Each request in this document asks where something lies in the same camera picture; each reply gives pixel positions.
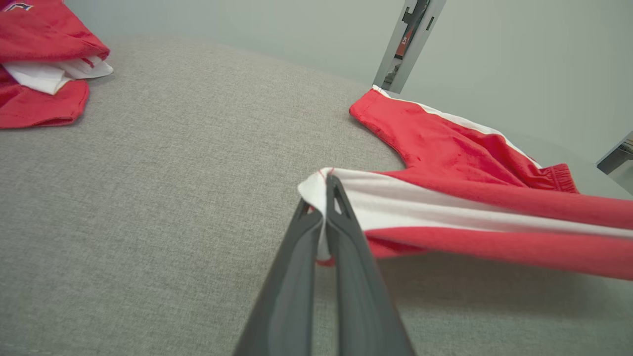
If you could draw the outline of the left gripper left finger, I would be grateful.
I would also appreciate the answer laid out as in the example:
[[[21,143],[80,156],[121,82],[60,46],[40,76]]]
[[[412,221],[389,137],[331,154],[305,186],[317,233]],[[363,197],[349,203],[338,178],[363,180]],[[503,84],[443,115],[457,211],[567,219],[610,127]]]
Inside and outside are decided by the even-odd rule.
[[[309,356],[321,212],[300,200],[233,354]]]

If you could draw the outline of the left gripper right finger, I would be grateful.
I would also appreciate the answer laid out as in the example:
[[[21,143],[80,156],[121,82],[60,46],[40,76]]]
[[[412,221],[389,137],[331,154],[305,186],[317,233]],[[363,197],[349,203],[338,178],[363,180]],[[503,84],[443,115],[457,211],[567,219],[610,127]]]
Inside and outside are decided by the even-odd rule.
[[[413,356],[395,307],[344,186],[326,178],[325,235],[335,262],[338,354]]]

